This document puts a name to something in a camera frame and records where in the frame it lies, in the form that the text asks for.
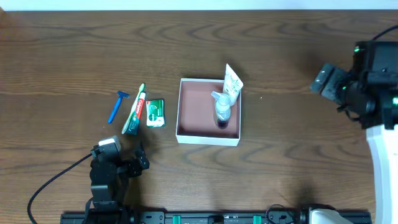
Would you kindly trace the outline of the Colgate toothpaste tube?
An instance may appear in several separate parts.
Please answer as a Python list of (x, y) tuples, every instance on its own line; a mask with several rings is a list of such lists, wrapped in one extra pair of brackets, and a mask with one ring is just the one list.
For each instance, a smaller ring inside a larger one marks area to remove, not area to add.
[(137, 135), (145, 99), (146, 99), (146, 92), (140, 93), (137, 104), (136, 104), (136, 108), (131, 116), (131, 119), (130, 119), (128, 127), (127, 127), (126, 132), (128, 134)]

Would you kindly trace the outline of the green Dettol soap bar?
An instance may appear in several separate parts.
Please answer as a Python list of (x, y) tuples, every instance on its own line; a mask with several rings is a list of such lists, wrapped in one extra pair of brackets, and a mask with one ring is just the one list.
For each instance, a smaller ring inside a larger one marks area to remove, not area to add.
[(149, 128), (159, 128), (165, 126), (164, 100), (146, 101), (147, 126)]

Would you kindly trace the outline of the blue disposable razor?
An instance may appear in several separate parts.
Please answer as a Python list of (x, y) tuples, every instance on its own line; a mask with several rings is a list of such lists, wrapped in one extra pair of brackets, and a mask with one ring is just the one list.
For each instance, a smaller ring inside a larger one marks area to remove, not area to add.
[(116, 116), (116, 114), (118, 112), (118, 109), (119, 109), (119, 107), (121, 105), (121, 102), (122, 102), (123, 98), (129, 98), (129, 94), (126, 93), (126, 92), (118, 91), (117, 94), (118, 94), (118, 99), (117, 99), (117, 101), (116, 101), (116, 103), (114, 105), (114, 108), (113, 108), (113, 110), (112, 110), (112, 112), (111, 112), (111, 114), (110, 114), (110, 116), (108, 118), (108, 124), (111, 124), (113, 122), (113, 120), (114, 120), (114, 118), (115, 118), (115, 116)]

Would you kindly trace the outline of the green white toothbrush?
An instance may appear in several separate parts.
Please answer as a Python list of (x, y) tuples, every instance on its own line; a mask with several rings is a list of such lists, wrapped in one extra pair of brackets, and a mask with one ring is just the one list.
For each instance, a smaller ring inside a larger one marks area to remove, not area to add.
[(134, 103), (133, 103), (133, 105), (132, 105), (132, 107), (131, 107), (130, 114), (129, 114), (129, 116), (127, 117), (126, 122), (124, 123), (124, 126), (123, 126), (123, 128), (122, 128), (121, 134), (125, 134), (125, 133), (127, 132), (127, 129), (128, 129), (128, 126), (129, 126), (129, 122), (130, 122), (130, 120), (131, 120), (131, 118), (132, 118), (132, 115), (133, 115), (134, 111), (136, 110), (136, 106), (137, 106), (137, 102), (138, 102), (138, 100), (139, 100), (139, 96), (140, 96), (140, 94), (144, 91), (144, 89), (145, 89), (145, 83), (142, 83), (142, 84), (140, 85), (140, 87), (139, 87), (139, 91), (138, 91), (138, 93), (137, 93), (137, 95), (136, 95), (136, 99), (134, 100)]

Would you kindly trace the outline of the clear spray bottle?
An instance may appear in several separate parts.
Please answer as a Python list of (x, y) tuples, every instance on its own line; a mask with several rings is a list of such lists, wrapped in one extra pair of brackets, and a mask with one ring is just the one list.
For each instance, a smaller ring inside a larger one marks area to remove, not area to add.
[(211, 93), (211, 96), (215, 99), (215, 123), (220, 129), (226, 129), (231, 117), (229, 96), (215, 91)]

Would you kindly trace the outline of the white cream tube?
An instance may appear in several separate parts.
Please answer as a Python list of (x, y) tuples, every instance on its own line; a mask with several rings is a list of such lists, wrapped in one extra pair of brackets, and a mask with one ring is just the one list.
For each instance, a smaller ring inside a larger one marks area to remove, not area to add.
[(236, 103), (243, 86), (243, 82), (236, 72), (229, 66), (229, 64), (226, 64), (223, 93), (228, 95), (230, 106), (233, 106)]

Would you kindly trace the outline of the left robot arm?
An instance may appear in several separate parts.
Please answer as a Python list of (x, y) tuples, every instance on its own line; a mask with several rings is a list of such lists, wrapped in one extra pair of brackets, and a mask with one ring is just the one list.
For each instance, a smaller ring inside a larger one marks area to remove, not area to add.
[(134, 156), (123, 160), (115, 143), (97, 145), (91, 153), (91, 193), (86, 203), (83, 223), (135, 223), (137, 217), (124, 205), (129, 180), (140, 176), (150, 163), (142, 143), (134, 149)]

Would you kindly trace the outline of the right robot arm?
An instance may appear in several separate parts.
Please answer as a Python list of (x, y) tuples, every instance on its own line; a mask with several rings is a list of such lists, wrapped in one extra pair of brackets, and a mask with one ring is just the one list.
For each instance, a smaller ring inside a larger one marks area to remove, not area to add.
[(324, 64), (310, 89), (366, 132), (374, 170), (376, 223), (397, 223), (397, 42), (359, 41), (353, 66)]

